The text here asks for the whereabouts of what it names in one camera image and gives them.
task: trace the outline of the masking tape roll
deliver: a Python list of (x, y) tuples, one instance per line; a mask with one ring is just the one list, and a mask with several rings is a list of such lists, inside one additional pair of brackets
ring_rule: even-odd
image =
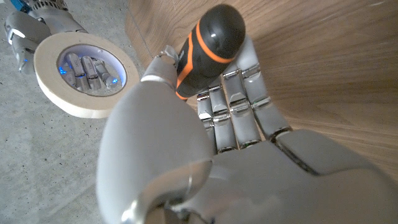
[[(87, 55), (111, 65), (119, 74), (122, 89), (109, 96), (93, 96), (76, 90), (61, 77), (58, 68), (66, 54)], [(134, 62), (110, 41), (92, 34), (66, 32), (46, 38), (34, 54), (37, 81), (44, 94), (59, 108), (79, 118), (105, 118), (115, 104), (139, 81)]]

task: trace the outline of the black rubber grip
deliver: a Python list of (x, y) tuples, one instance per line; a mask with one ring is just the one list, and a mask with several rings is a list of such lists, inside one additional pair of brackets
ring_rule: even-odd
[(207, 88), (234, 59), (245, 35), (234, 7), (220, 4), (207, 11), (180, 51), (177, 95), (184, 100)]

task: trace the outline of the screwdriver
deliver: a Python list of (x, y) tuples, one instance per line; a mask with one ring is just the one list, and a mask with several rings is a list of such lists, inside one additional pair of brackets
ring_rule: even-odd
[(179, 53), (177, 96), (186, 100), (216, 80), (233, 61), (245, 35), (243, 18), (234, 7), (220, 4), (207, 11)]

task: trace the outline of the gray floor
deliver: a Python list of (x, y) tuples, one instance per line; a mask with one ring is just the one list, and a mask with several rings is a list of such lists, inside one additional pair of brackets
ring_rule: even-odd
[[(127, 0), (66, 0), (76, 21), (137, 63), (124, 32)], [(12, 9), (0, 4), (1, 27)], [(105, 119), (67, 115), (17, 71), (0, 31), (0, 223), (102, 223), (95, 172)]]

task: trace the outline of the white robotic hand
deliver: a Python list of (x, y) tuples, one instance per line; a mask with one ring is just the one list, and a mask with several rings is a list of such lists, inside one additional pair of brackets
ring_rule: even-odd
[(249, 37), (224, 86), (198, 95), (200, 119), (174, 93), (176, 55), (167, 47), (156, 57), (108, 119), (97, 173), (108, 223), (398, 219), (391, 179), (331, 139), (290, 128), (270, 102)]

